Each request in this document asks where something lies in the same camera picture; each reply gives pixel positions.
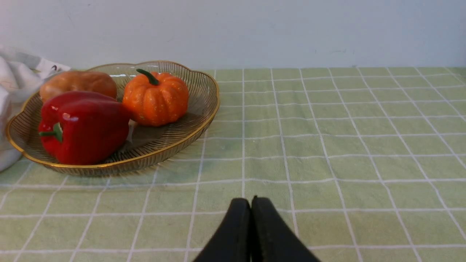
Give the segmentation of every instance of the fruit basket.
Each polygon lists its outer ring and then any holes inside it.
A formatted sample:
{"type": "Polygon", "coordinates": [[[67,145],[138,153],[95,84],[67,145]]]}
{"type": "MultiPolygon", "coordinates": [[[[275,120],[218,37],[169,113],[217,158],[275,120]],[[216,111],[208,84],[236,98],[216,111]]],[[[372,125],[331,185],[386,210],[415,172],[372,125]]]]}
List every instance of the fruit basket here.
{"type": "Polygon", "coordinates": [[[102,163],[96,165],[64,165],[43,148],[38,134],[42,100],[39,92],[24,104],[21,112],[7,124],[10,143],[26,158],[57,172],[78,176],[103,176],[142,170],[162,162],[194,142],[209,127],[220,106],[219,86],[213,77],[170,61],[139,64],[115,63],[87,71],[109,74],[117,84],[117,100],[122,101],[125,85],[137,75],[136,69],[169,72],[181,78],[189,90],[187,113],[177,122],[161,127],[137,126],[132,143],[125,144],[102,163]]]}

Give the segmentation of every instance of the white grid line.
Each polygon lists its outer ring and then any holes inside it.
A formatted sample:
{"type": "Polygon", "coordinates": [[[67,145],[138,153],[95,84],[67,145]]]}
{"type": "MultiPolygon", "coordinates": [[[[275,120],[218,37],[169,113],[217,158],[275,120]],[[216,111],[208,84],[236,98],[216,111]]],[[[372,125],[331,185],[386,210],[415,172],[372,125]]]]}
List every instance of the white grid line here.
{"type": "MultiPolygon", "coordinates": [[[[438,244],[438,245],[414,245],[416,248],[466,248],[466,244],[438,244]]],[[[399,249],[411,248],[411,245],[361,245],[357,246],[360,249],[399,249]]],[[[325,245],[325,246],[307,246],[310,250],[317,249],[333,249],[333,248],[356,248],[353,245],[325,245]]],[[[142,252],[199,252],[202,248],[144,248],[135,249],[135,253],[142,252]]],[[[73,249],[52,249],[52,250],[24,250],[24,254],[56,254],[56,253],[69,253],[73,249]]],[[[96,248],[83,248],[79,252],[88,253],[127,253],[129,249],[96,249],[96,248]]],[[[0,250],[0,254],[16,254],[19,250],[0,250]]]]}
{"type": "MultiPolygon", "coordinates": [[[[322,180],[304,180],[304,181],[290,181],[291,184],[309,184],[309,183],[323,183],[323,182],[328,182],[328,181],[333,181],[335,178],[328,178],[328,179],[322,179],[322,180]]],[[[374,179],[368,179],[368,180],[363,180],[363,179],[336,179],[337,181],[343,181],[343,182],[355,182],[355,183],[379,183],[379,180],[374,180],[374,179]]],[[[236,182],[242,182],[243,179],[224,179],[224,180],[211,180],[211,181],[202,181],[202,182],[185,182],[185,183],[162,183],[162,184],[156,184],[156,187],[164,187],[164,186],[195,186],[195,185],[209,185],[209,184],[225,184],[225,183],[236,183],[236,182]]],[[[275,184],[283,184],[283,183],[288,183],[287,180],[269,180],[269,179],[255,179],[255,178],[247,178],[245,179],[245,182],[249,181],[256,181],[256,182],[264,182],[264,183],[275,183],[275,184]]],[[[466,177],[465,178],[447,178],[447,179],[388,179],[388,180],[383,180],[384,183],[417,183],[417,182],[466,182],[466,177]]],[[[109,186],[107,188],[144,188],[150,185],[141,185],[141,184],[126,184],[124,186],[109,186]]],[[[58,185],[22,185],[18,186],[15,188],[29,188],[29,189],[56,189],[59,188],[60,186],[58,185]]],[[[60,187],[62,189],[102,189],[105,188],[105,186],[62,186],[60,187]]]]}
{"type": "MultiPolygon", "coordinates": [[[[466,211],[466,207],[452,207],[452,208],[314,208],[314,209],[281,209],[277,208],[277,211],[284,213],[325,213],[325,212],[395,212],[396,210],[400,212],[446,212],[446,211],[466,211]]],[[[82,213],[82,214],[29,214],[29,215],[0,215],[0,219],[23,219],[23,218],[37,218],[37,217],[114,217],[114,216],[175,216],[175,215],[190,215],[192,212],[153,212],[153,213],[82,213]]],[[[195,212],[195,215],[217,215],[217,214],[226,214],[226,211],[212,211],[212,212],[195,212]]]]}
{"type": "MultiPolygon", "coordinates": [[[[272,69],[270,69],[270,78],[272,79],[272,89],[274,90],[274,99],[275,99],[275,109],[277,111],[277,117],[280,119],[280,111],[278,109],[278,100],[277,100],[277,94],[275,93],[275,84],[273,82],[274,79],[274,73],[272,69]]],[[[285,172],[287,175],[287,182],[288,182],[288,190],[290,194],[290,204],[291,204],[291,210],[292,210],[292,219],[293,219],[293,227],[295,229],[295,235],[299,237],[299,230],[298,230],[298,223],[296,221],[296,214],[294,213],[295,210],[295,202],[294,202],[294,196],[293,196],[293,187],[291,186],[291,179],[290,179],[290,173],[288,170],[288,159],[287,159],[287,153],[285,150],[285,142],[283,141],[283,129],[281,128],[281,121],[278,120],[278,128],[280,131],[280,142],[281,142],[281,149],[283,150],[283,161],[285,164],[285,172]]]]}
{"type": "MultiPolygon", "coordinates": [[[[400,158],[403,158],[403,157],[454,157],[454,156],[461,156],[461,157],[464,157],[466,156],[466,153],[465,154],[425,154],[425,155],[422,155],[422,154],[413,154],[413,155],[410,155],[410,154],[406,154],[406,155],[401,155],[401,154],[391,154],[391,155],[374,155],[374,154],[371,154],[372,157],[389,157],[389,158],[394,158],[394,157],[400,157],[400,158]]],[[[368,157],[369,155],[368,154],[345,154],[345,155],[333,155],[333,156],[328,156],[328,158],[330,159],[333,159],[333,158],[345,158],[345,157],[368,157]]],[[[282,158],[283,156],[280,156],[280,155],[277,155],[277,156],[266,156],[266,157],[245,157],[245,159],[257,159],[257,160],[260,160],[260,159],[279,159],[279,158],[282,158]]],[[[295,159],[313,159],[313,158],[326,158],[325,156],[287,156],[287,158],[295,158],[295,159]]],[[[204,158],[204,161],[236,161],[236,160],[241,160],[242,158],[204,158]]],[[[177,158],[173,158],[173,159],[169,159],[167,160],[167,162],[196,162],[196,161],[200,161],[201,159],[177,159],[177,158]]],[[[114,188],[114,187],[121,187],[121,186],[126,186],[127,184],[125,185],[111,185],[109,186],[109,188],[114,188]]],[[[147,184],[134,184],[133,186],[146,186],[147,184]]],[[[0,187],[18,187],[18,188],[21,188],[21,187],[28,187],[30,188],[31,186],[34,186],[34,185],[27,185],[27,184],[24,184],[24,185],[11,185],[11,184],[0,184],[0,187]]],[[[40,187],[56,187],[57,185],[36,185],[38,188],[40,187]]],[[[104,186],[64,186],[63,188],[102,188],[104,186]]]]}
{"type": "Polygon", "coordinates": [[[13,184],[10,190],[8,190],[2,197],[2,200],[0,201],[0,210],[3,208],[3,205],[5,204],[7,200],[7,196],[16,188],[15,186],[18,186],[21,182],[26,177],[26,174],[31,170],[31,167],[33,166],[34,162],[31,162],[26,170],[23,172],[23,174],[20,176],[20,178],[16,181],[16,183],[13,184]]]}
{"type": "MultiPolygon", "coordinates": [[[[428,118],[444,118],[444,117],[459,117],[457,115],[442,115],[442,116],[426,116],[428,118]]],[[[352,117],[352,119],[416,119],[416,118],[421,118],[424,119],[422,116],[408,116],[408,117],[397,117],[397,116],[392,116],[392,117],[352,117]]],[[[270,121],[270,120],[277,120],[278,118],[264,118],[264,119],[251,119],[251,120],[245,120],[244,122],[262,122],[262,121],[270,121]]],[[[313,118],[306,118],[306,117],[281,117],[280,120],[283,119],[302,119],[302,120],[314,120],[313,118]]],[[[349,120],[349,117],[318,117],[316,120],[349,120]]],[[[241,122],[241,120],[214,120],[214,122],[241,122]]]]}
{"type": "MultiPolygon", "coordinates": [[[[300,76],[302,78],[302,71],[301,70],[299,70],[299,74],[300,74],[300,76]]],[[[304,83],[304,80],[302,79],[301,81],[302,81],[302,86],[303,86],[304,90],[306,90],[306,84],[304,83]]],[[[312,109],[312,105],[311,105],[311,101],[309,99],[309,95],[308,95],[307,92],[305,92],[305,94],[306,94],[306,99],[308,100],[309,109],[311,110],[312,118],[315,119],[315,114],[314,114],[314,110],[312,109]]],[[[327,148],[325,147],[323,136],[322,136],[322,133],[321,133],[321,131],[319,129],[319,125],[317,123],[317,120],[314,120],[314,124],[315,124],[315,128],[317,129],[317,132],[319,133],[320,141],[321,141],[321,144],[322,144],[322,150],[323,150],[323,153],[324,153],[324,155],[326,157],[327,165],[329,166],[330,172],[332,173],[332,176],[333,176],[334,181],[335,181],[336,188],[338,190],[338,195],[340,197],[340,201],[341,201],[341,204],[342,204],[343,213],[344,213],[345,220],[346,220],[346,225],[348,226],[349,234],[351,236],[351,241],[353,242],[353,245],[355,246],[359,262],[363,262],[363,257],[361,256],[361,251],[359,250],[359,247],[357,246],[357,243],[356,243],[356,236],[355,236],[355,234],[353,232],[353,227],[351,225],[350,217],[348,216],[348,212],[346,211],[346,204],[345,204],[345,200],[344,200],[344,197],[343,197],[343,193],[342,193],[342,190],[340,188],[340,184],[338,183],[338,179],[337,179],[337,177],[335,175],[333,167],[330,164],[330,158],[328,158],[327,148]]]]}
{"type": "MultiPolygon", "coordinates": [[[[465,87],[464,85],[452,85],[452,86],[439,86],[438,88],[452,88],[452,87],[465,87]]],[[[425,89],[431,90],[430,87],[404,87],[406,89],[425,89]]],[[[372,88],[373,90],[401,90],[400,87],[375,87],[372,88]]],[[[354,89],[341,89],[343,92],[351,92],[351,91],[368,91],[367,88],[354,88],[354,89]]],[[[305,91],[300,90],[282,90],[277,91],[276,93],[304,93],[305,91]]],[[[306,92],[314,93],[314,92],[335,92],[334,90],[307,90],[306,92]]],[[[220,92],[221,94],[241,94],[242,92],[220,92]]],[[[245,91],[246,94],[261,94],[261,93],[273,93],[273,91],[245,91]]]]}
{"type": "MultiPolygon", "coordinates": [[[[451,102],[466,102],[466,99],[455,99],[450,100],[451,102]]],[[[445,100],[416,100],[416,103],[445,103],[445,100]]],[[[371,102],[346,102],[345,104],[379,104],[379,103],[410,103],[410,100],[403,100],[403,101],[371,101],[371,102]]],[[[343,103],[311,103],[311,104],[318,104],[318,105],[339,105],[343,103]]],[[[274,103],[270,104],[248,104],[244,107],[268,107],[274,106],[274,103]]],[[[278,105],[308,105],[308,103],[279,103],[278,105]]],[[[228,107],[243,107],[242,105],[221,105],[221,108],[228,108],[228,107]]]]}
{"type": "Polygon", "coordinates": [[[143,210],[142,210],[141,216],[139,217],[139,223],[137,224],[136,232],[134,234],[133,242],[131,243],[131,249],[130,249],[130,252],[128,253],[128,258],[126,259],[126,262],[131,262],[133,252],[136,246],[137,237],[139,236],[139,231],[141,230],[141,227],[143,225],[144,216],[146,214],[146,209],[147,209],[147,204],[149,203],[149,195],[151,194],[151,190],[154,188],[155,181],[157,180],[157,174],[158,174],[159,167],[160,166],[158,165],[157,168],[155,169],[154,178],[152,179],[152,184],[149,187],[149,189],[147,189],[146,197],[145,197],[144,205],[143,205],[143,210]]]}
{"type": "MultiPolygon", "coordinates": [[[[433,74],[427,76],[449,76],[453,73],[433,74]]],[[[388,78],[391,76],[364,76],[366,78],[388,78]]],[[[421,77],[421,75],[414,76],[395,76],[396,78],[410,78],[410,77],[421,77]]],[[[331,79],[331,78],[361,78],[360,76],[318,76],[318,77],[303,77],[302,80],[313,80],[313,79],[331,79]]],[[[301,78],[290,78],[290,79],[267,79],[267,80],[246,80],[245,82],[269,82],[269,81],[299,81],[301,78]]],[[[218,83],[240,83],[241,81],[217,81],[218,83]]]]}
{"type": "MultiPolygon", "coordinates": [[[[449,103],[448,100],[447,100],[442,94],[440,94],[440,92],[439,92],[437,89],[435,89],[435,87],[427,80],[427,78],[425,78],[424,76],[422,76],[422,77],[423,77],[424,80],[426,80],[426,82],[427,82],[427,83],[428,83],[428,84],[443,98],[443,100],[446,101],[446,102],[458,113],[459,117],[460,117],[461,119],[463,119],[463,121],[465,121],[465,119],[464,119],[464,118],[461,116],[461,114],[456,110],[456,108],[455,108],[454,106],[452,106],[452,104],[449,103]]],[[[448,147],[448,150],[450,150],[450,152],[451,152],[452,154],[455,154],[456,159],[457,159],[457,160],[461,163],[461,165],[466,169],[465,163],[458,157],[458,155],[456,155],[455,151],[453,151],[453,149],[450,147],[450,145],[449,145],[449,144],[445,141],[445,139],[442,137],[442,134],[439,133],[439,132],[437,131],[437,129],[435,128],[435,126],[432,125],[432,123],[430,122],[430,120],[427,119],[427,118],[425,117],[424,113],[421,111],[421,109],[419,109],[419,107],[418,107],[418,106],[416,105],[416,103],[411,99],[411,97],[406,93],[406,91],[405,91],[405,90],[402,90],[402,91],[403,91],[404,94],[410,99],[411,103],[416,107],[416,109],[419,111],[419,113],[424,117],[424,119],[425,119],[425,120],[427,121],[427,123],[431,126],[431,128],[434,130],[434,132],[439,136],[439,138],[442,140],[442,142],[445,144],[445,146],[448,147]]]]}
{"type": "MultiPolygon", "coordinates": [[[[455,75],[453,75],[453,76],[454,76],[456,79],[458,79],[458,81],[460,81],[460,82],[462,82],[463,84],[465,84],[461,79],[459,79],[459,78],[456,77],[455,75]]],[[[461,115],[461,113],[452,105],[451,101],[453,101],[453,100],[448,100],[448,99],[447,99],[444,95],[442,95],[442,93],[440,93],[439,90],[438,90],[436,87],[434,87],[434,86],[432,85],[432,83],[430,83],[424,76],[423,76],[423,78],[424,78],[424,79],[427,81],[427,83],[435,90],[435,92],[437,92],[437,94],[438,94],[440,97],[442,97],[443,100],[444,100],[445,102],[447,102],[447,104],[449,104],[449,105],[453,108],[453,110],[455,110],[455,112],[458,114],[458,116],[459,116],[460,118],[462,118],[463,121],[466,121],[465,116],[461,115]]]]}
{"type": "MultiPolygon", "coordinates": [[[[361,71],[360,71],[359,68],[357,68],[357,71],[358,71],[359,74],[361,75],[364,84],[367,86],[367,88],[369,88],[369,85],[366,83],[366,80],[364,79],[364,77],[363,77],[363,75],[362,75],[362,73],[361,73],[361,71]]],[[[343,97],[341,96],[340,92],[338,92],[338,95],[340,96],[340,99],[343,101],[343,97]]],[[[348,116],[351,118],[351,114],[349,113],[350,111],[348,110],[347,106],[346,106],[345,104],[343,104],[343,106],[345,107],[345,109],[346,109],[346,111],[347,111],[347,113],[348,113],[348,116]]],[[[364,139],[361,137],[361,134],[359,133],[359,130],[357,129],[356,124],[354,123],[353,119],[351,119],[351,122],[352,122],[354,128],[356,129],[356,133],[357,133],[358,136],[359,136],[359,140],[360,140],[361,143],[363,144],[363,146],[364,146],[366,152],[370,155],[369,148],[367,147],[366,143],[364,142],[364,139]]],[[[369,159],[370,159],[372,165],[374,166],[374,169],[375,169],[375,171],[376,171],[377,177],[379,178],[381,184],[383,185],[383,187],[386,189],[386,191],[387,191],[387,193],[388,193],[388,197],[389,197],[389,199],[390,199],[391,205],[392,205],[393,208],[395,209],[395,214],[397,215],[398,221],[400,222],[401,227],[403,228],[404,234],[406,235],[406,239],[408,240],[408,242],[409,242],[409,244],[410,244],[410,246],[411,246],[411,248],[412,248],[412,251],[414,252],[414,255],[416,256],[418,262],[422,262],[422,259],[421,259],[420,255],[419,255],[418,251],[417,251],[416,248],[414,247],[414,243],[412,242],[412,238],[411,238],[411,235],[410,235],[409,232],[408,232],[408,228],[406,228],[406,225],[404,224],[403,219],[401,218],[400,212],[399,212],[399,210],[398,210],[398,208],[397,208],[397,205],[396,205],[396,203],[395,203],[395,200],[393,199],[393,196],[392,196],[392,194],[391,194],[391,192],[390,192],[390,189],[389,189],[388,186],[384,183],[384,181],[383,181],[383,179],[382,179],[382,176],[380,175],[380,172],[379,172],[379,170],[378,170],[378,167],[377,167],[377,165],[376,165],[376,163],[375,163],[375,161],[374,161],[374,158],[373,158],[372,156],[369,156],[369,159]]]]}
{"type": "Polygon", "coordinates": [[[449,68],[447,68],[447,67],[445,67],[445,69],[450,73],[450,75],[454,76],[456,79],[458,79],[458,81],[460,81],[461,83],[463,83],[464,85],[466,85],[466,83],[458,77],[458,76],[462,76],[462,75],[453,73],[453,72],[452,72],[449,68]]]}
{"type": "MultiPolygon", "coordinates": [[[[63,179],[63,182],[61,183],[61,186],[63,186],[65,183],[66,183],[66,180],[68,179],[68,176],[66,176],[64,179],[63,179]]],[[[14,258],[13,262],[17,262],[18,259],[20,258],[22,252],[26,249],[26,247],[28,246],[28,244],[31,242],[32,238],[34,237],[34,234],[35,232],[37,231],[37,229],[39,228],[39,225],[41,224],[42,220],[44,220],[44,217],[45,217],[45,214],[47,214],[47,211],[48,209],[50,208],[50,204],[52,204],[52,201],[55,197],[55,195],[57,194],[57,192],[61,189],[61,187],[57,188],[53,193],[52,195],[50,196],[50,198],[48,199],[48,202],[47,202],[47,205],[44,209],[44,212],[42,213],[42,215],[40,216],[39,220],[37,221],[37,223],[35,224],[31,234],[29,235],[29,237],[27,238],[26,242],[24,243],[23,247],[21,248],[21,250],[18,252],[18,254],[16,255],[16,257],[14,258]]]]}
{"type": "Polygon", "coordinates": [[[191,245],[192,228],[194,227],[194,217],[195,217],[195,214],[196,214],[196,204],[197,204],[197,201],[198,201],[199,185],[200,185],[201,174],[202,174],[202,165],[204,163],[204,152],[206,151],[207,132],[208,132],[208,130],[206,130],[205,133],[204,133],[204,141],[202,143],[201,162],[199,164],[198,179],[197,179],[197,183],[196,183],[196,189],[194,191],[194,200],[192,202],[192,213],[191,213],[191,220],[189,222],[188,237],[186,239],[186,252],[185,252],[184,262],[188,261],[188,255],[189,255],[188,249],[190,248],[190,245],[191,245]]]}
{"type": "MultiPolygon", "coordinates": [[[[395,83],[397,83],[397,85],[398,85],[399,87],[401,87],[401,85],[398,83],[398,81],[397,81],[394,77],[392,77],[392,78],[393,78],[393,80],[395,81],[395,83]]],[[[424,116],[423,113],[422,113],[422,111],[419,109],[419,107],[416,105],[416,103],[413,102],[413,100],[412,100],[411,97],[406,93],[406,91],[403,90],[403,92],[404,92],[404,94],[405,94],[406,96],[409,97],[409,99],[411,100],[411,102],[413,103],[413,105],[416,107],[416,109],[419,111],[419,113],[420,113],[422,116],[424,116]]],[[[382,106],[381,104],[380,104],[379,106],[380,106],[381,110],[384,112],[384,114],[387,116],[387,113],[386,113],[385,110],[383,109],[383,106],[382,106]]],[[[426,120],[426,121],[429,123],[429,125],[434,129],[434,131],[435,131],[436,133],[438,133],[437,130],[433,127],[433,125],[430,123],[430,121],[429,121],[426,117],[425,117],[425,120],[426,120]]],[[[389,121],[390,121],[390,124],[391,124],[391,125],[393,126],[393,128],[395,129],[395,131],[397,132],[397,134],[399,134],[398,129],[396,129],[396,127],[395,127],[395,125],[393,124],[393,122],[392,122],[391,120],[389,120],[389,121]]],[[[445,140],[443,139],[443,137],[441,137],[440,135],[439,135],[439,137],[440,137],[440,139],[445,143],[445,145],[448,146],[448,144],[445,142],[445,140]]],[[[405,140],[403,139],[402,136],[400,136],[400,140],[401,140],[401,142],[404,144],[404,146],[406,147],[406,149],[407,149],[407,151],[409,152],[409,154],[412,155],[411,149],[409,148],[409,146],[407,145],[407,143],[405,142],[405,140]]],[[[419,161],[418,161],[414,156],[412,157],[412,159],[413,159],[413,160],[416,162],[416,164],[418,165],[418,168],[420,169],[420,171],[421,171],[422,175],[425,177],[425,179],[429,179],[429,177],[428,177],[427,174],[424,172],[424,169],[422,168],[422,166],[421,166],[421,164],[419,163],[419,161]]],[[[443,198],[442,198],[442,196],[440,195],[439,190],[435,187],[435,185],[434,185],[432,182],[429,182],[429,184],[432,186],[432,188],[434,189],[435,193],[437,194],[437,197],[438,197],[440,203],[442,204],[442,206],[443,206],[445,209],[447,209],[448,207],[447,207],[447,205],[445,204],[445,202],[443,201],[443,198]]],[[[452,214],[450,211],[447,210],[447,212],[448,212],[449,216],[451,217],[452,221],[455,223],[456,227],[458,228],[460,234],[461,234],[461,235],[463,236],[463,238],[466,240],[466,234],[464,233],[463,229],[462,229],[461,226],[459,225],[458,221],[456,221],[456,219],[454,218],[453,214],[452,214]]]]}
{"type": "Polygon", "coordinates": [[[241,160],[241,177],[243,179],[242,183],[241,183],[241,197],[244,198],[245,197],[245,187],[246,187],[246,184],[245,184],[245,176],[246,176],[246,170],[245,170],[245,156],[246,156],[246,150],[245,150],[245,110],[244,110],[244,69],[242,70],[242,77],[243,77],[243,83],[242,83],[242,88],[243,88],[243,110],[242,110],[242,133],[243,133],[243,145],[242,145],[242,154],[243,154],[243,159],[241,160]]]}
{"type": "Polygon", "coordinates": [[[92,224],[92,220],[94,219],[94,216],[96,216],[96,211],[97,211],[97,208],[99,207],[99,203],[100,203],[100,198],[102,197],[102,194],[108,189],[108,186],[110,185],[110,180],[111,178],[107,179],[107,183],[105,184],[105,187],[102,189],[102,191],[97,195],[97,199],[96,199],[96,203],[94,205],[94,208],[92,209],[92,214],[91,216],[89,217],[89,220],[88,220],[88,223],[86,225],[86,227],[84,228],[84,231],[82,232],[81,234],[81,237],[79,239],[79,242],[75,248],[75,250],[73,251],[73,253],[71,254],[71,257],[69,258],[69,262],[73,262],[75,257],[76,257],[76,254],[78,252],[78,250],[80,249],[82,243],[84,242],[84,238],[86,237],[86,234],[87,234],[87,231],[89,230],[90,228],[90,225],[92,224]]]}
{"type": "MultiPolygon", "coordinates": [[[[337,138],[385,138],[385,137],[398,137],[395,134],[386,134],[386,135],[334,135],[334,134],[322,134],[326,137],[337,137],[337,138]]],[[[400,134],[403,137],[431,137],[431,136],[449,136],[449,135],[466,135],[466,133],[438,133],[438,134],[400,134]]],[[[256,138],[234,138],[234,137],[209,137],[207,140],[259,140],[259,139],[266,139],[266,138],[301,138],[301,137],[317,137],[319,134],[301,134],[301,135],[289,135],[289,136],[281,136],[281,135],[271,135],[271,136],[263,136],[263,137],[256,137],[256,138]]]]}

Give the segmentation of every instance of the green checkered tablecloth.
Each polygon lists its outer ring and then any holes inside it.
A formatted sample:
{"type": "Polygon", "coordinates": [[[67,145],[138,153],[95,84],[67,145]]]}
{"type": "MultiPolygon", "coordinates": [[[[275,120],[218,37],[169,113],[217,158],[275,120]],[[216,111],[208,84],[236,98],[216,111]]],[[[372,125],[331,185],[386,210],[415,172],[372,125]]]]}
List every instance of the green checkered tablecloth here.
{"type": "Polygon", "coordinates": [[[205,135],[145,174],[0,173],[0,261],[191,261],[269,197],[323,262],[466,257],[466,69],[208,71],[205,135]]]}

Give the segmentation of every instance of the green pumpkin stem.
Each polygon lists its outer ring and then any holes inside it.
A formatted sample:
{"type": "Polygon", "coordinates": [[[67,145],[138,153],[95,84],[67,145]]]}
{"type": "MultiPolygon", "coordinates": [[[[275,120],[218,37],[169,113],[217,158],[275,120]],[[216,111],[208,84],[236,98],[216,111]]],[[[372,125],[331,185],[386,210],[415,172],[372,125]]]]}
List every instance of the green pumpkin stem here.
{"type": "Polygon", "coordinates": [[[147,72],[146,70],[142,70],[142,69],[136,69],[136,71],[138,73],[141,73],[143,75],[145,75],[147,77],[147,79],[149,80],[149,83],[150,84],[153,84],[153,85],[158,85],[158,80],[155,78],[155,76],[149,72],[147,72]]]}

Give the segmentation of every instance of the white cloth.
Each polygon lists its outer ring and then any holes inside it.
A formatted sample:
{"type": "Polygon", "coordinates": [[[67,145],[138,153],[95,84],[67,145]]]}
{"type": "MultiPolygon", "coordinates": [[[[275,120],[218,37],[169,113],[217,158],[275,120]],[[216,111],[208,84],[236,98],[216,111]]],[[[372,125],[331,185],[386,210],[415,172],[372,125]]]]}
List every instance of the white cloth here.
{"type": "Polygon", "coordinates": [[[21,157],[8,142],[5,127],[26,101],[51,77],[71,68],[0,45],[0,172],[21,157]]]}

